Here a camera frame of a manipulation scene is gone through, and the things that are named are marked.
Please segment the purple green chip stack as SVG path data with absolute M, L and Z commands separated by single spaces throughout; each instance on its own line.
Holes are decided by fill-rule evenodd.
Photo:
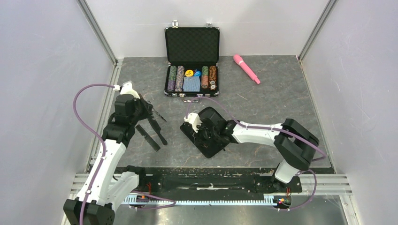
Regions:
M 175 90 L 176 73 L 177 73 L 177 67 L 170 66 L 169 75 L 168 75 L 167 92 L 172 92 Z

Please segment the pink wand massager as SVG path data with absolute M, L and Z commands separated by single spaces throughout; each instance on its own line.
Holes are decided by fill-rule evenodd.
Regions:
M 240 55 L 234 55 L 233 60 L 237 65 L 239 65 L 243 71 L 253 80 L 256 84 L 260 84 L 260 80 L 257 75 L 252 71 L 252 69 L 244 62 L 243 58 Z

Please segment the purple grey chip stack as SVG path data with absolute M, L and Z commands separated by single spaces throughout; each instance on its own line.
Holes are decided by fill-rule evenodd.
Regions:
M 184 66 L 178 66 L 176 71 L 175 91 L 181 92 L 183 90 L 184 82 Z

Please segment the yellow dealer button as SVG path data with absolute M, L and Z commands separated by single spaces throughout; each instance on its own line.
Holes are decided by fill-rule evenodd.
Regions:
M 194 76 L 194 71 L 193 70 L 186 70 L 184 75 L 186 77 L 192 77 L 192 76 Z

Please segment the black poker chip case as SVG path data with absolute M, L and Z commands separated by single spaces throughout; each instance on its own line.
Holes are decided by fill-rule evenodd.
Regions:
M 219 49 L 221 30 L 210 22 L 202 27 L 181 26 L 173 20 L 164 30 L 168 69 L 163 93 L 167 97 L 217 97 L 220 94 Z M 200 92 L 167 92 L 170 66 L 184 66 L 186 70 L 201 71 L 203 66 L 217 67 L 216 89 L 202 89 Z

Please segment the blue playing card deck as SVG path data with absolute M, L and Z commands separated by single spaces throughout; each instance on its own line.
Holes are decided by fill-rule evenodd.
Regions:
M 199 76 L 185 77 L 183 82 L 184 92 L 200 92 L 201 80 Z

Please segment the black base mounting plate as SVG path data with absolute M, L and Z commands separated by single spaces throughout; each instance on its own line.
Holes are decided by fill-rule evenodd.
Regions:
M 262 167 L 118 167 L 117 174 L 139 174 L 136 191 L 175 201 L 260 200 L 264 194 L 299 194 L 299 177 L 282 184 L 274 168 Z

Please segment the silver scissors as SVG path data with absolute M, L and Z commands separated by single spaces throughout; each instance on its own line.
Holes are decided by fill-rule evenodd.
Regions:
M 156 114 L 159 118 L 161 118 L 164 122 L 167 122 L 166 119 L 165 119 L 158 111 L 156 111 L 154 105 L 153 105 L 149 100 L 147 100 L 147 98 L 145 98 L 145 95 L 143 96 L 143 99 L 149 104 L 149 106 L 151 107 L 151 111 L 152 111 L 153 113 L 155 113 L 155 114 Z

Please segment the green orange chip stack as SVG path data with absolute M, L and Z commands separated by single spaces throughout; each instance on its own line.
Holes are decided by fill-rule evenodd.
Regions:
M 209 67 L 203 66 L 201 70 L 201 88 L 208 89 L 209 87 Z

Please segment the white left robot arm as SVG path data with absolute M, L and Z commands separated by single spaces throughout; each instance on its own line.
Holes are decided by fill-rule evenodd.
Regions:
M 74 200 L 63 210 L 72 225 L 111 225 L 115 212 L 130 191 L 142 191 L 147 177 L 135 171 L 123 172 L 111 185 L 116 166 L 135 134 L 135 126 L 151 117 L 150 105 L 136 91 L 117 96 L 115 112 L 102 131 L 101 148 L 89 176 Z

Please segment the black zippered tool pouch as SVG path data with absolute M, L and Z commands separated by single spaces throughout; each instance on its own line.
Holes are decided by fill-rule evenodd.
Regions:
M 207 107 L 203 109 L 202 111 L 199 112 L 199 116 L 201 121 L 203 122 L 204 119 L 208 118 L 211 119 L 214 122 L 217 122 L 218 120 L 224 119 L 214 108 L 212 107 Z M 194 144 L 194 137 L 197 133 L 195 133 L 191 127 L 191 125 L 187 122 L 184 122 L 181 126 L 180 129 L 185 136 Z M 195 145 L 199 151 L 206 157 L 206 158 L 211 158 L 215 154 L 217 154 L 219 151 L 224 150 L 226 146 L 198 146 Z

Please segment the brown orange chip stack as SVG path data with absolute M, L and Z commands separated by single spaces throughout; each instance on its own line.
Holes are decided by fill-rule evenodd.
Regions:
M 210 66 L 209 68 L 209 88 L 210 90 L 215 90 L 217 85 L 217 67 L 216 66 Z

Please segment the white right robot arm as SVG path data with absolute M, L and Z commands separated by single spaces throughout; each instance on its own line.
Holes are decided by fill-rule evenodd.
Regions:
M 217 116 L 201 118 L 191 113 L 184 119 L 182 130 L 207 158 L 230 143 L 275 147 L 283 157 L 271 178 L 271 186 L 276 191 L 284 191 L 294 176 L 308 170 L 319 150 L 319 139 L 294 119 L 262 125 Z

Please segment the black tail comb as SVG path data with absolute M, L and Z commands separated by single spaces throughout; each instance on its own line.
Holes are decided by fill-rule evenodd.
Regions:
M 152 129 L 155 131 L 155 133 L 157 134 L 157 136 L 158 136 L 159 139 L 161 140 L 162 144 L 163 144 L 163 145 L 167 145 L 168 142 L 167 142 L 167 140 L 164 138 L 164 136 L 161 134 L 161 127 L 160 127 L 160 125 L 158 124 L 158 122 L 156 121 L 156 119 L 155 119 L 152 115 L 150 115 L 150 116 L 147 118 L 147 120 L 148 120 L 150 126 L 152 127 Z

